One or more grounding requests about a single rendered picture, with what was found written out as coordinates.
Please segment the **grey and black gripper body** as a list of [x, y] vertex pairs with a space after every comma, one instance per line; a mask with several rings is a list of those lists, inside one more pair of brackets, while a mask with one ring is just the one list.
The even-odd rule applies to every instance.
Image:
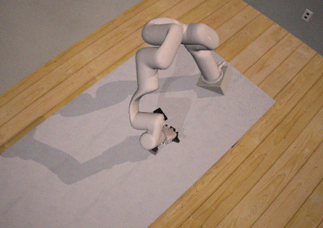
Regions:
[[163, 126], [162, 129], [165, 131], [165, 133], [167, 135], [166, 140], [167, 140], [168, 144], [171, 143], [172, 140], [176, 137], [177, 133], [174, 132], [173, 130], [171, 130], [169, 127], [165, 126], [165, 125]]

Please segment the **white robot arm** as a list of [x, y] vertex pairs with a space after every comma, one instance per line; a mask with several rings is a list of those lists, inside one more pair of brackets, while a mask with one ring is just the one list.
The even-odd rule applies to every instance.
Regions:
[[215, 30], [203, 23], [185, 24], [169, 17], [154, 18], [143, 27], [142, 39], [160, 46], [143, 47], [136, 52], [138, 88], [129, 104], [129, 118], [133, 128], [147, 130], [140, 137], [140, 145], [156, 155], [158, 146], [168, 143], [162, 129], [165, 119], [161, 113], [139, 112], [139, 101], [159, 88], [158, 69], [169, 68], [181, 44], [194, 58], [205, 84], [214, 84], [222, 78], [221, 67], [225, 62], [216, 64], [211, 50], [218, 47], [220, 39]]

